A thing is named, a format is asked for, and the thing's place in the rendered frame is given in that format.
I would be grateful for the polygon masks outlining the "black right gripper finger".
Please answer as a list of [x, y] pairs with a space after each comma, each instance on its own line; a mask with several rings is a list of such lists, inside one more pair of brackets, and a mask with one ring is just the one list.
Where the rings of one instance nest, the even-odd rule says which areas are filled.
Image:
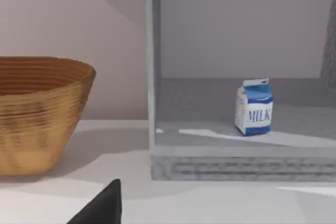
[[66, 224], [121, 224], [121, 180], [114, 179]]

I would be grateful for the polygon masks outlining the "woven wooden basket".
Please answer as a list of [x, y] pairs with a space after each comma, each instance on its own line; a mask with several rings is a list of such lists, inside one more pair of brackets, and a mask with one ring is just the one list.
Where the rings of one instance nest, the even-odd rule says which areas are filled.
[[96, 71], [51, 56], [0, 56], [0, 176], [35, 175], [59, 161]]

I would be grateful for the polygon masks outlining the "grey open cabinet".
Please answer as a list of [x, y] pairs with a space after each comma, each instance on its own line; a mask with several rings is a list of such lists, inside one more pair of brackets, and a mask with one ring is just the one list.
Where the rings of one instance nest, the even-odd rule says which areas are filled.
[[[145, 0], [155, 180], [336, 182], [336, 0]], [[270, 131], [235, 126], [269, 79]]]

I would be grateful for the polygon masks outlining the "blue and white milk carton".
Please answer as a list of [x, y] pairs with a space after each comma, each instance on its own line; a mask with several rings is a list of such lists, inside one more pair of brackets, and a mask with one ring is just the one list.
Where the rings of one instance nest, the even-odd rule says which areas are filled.
[[268, 78], [243, 81], [237, 90], [234, 120], [242, 135], [260, 135], [270, 131], [273, 101]]

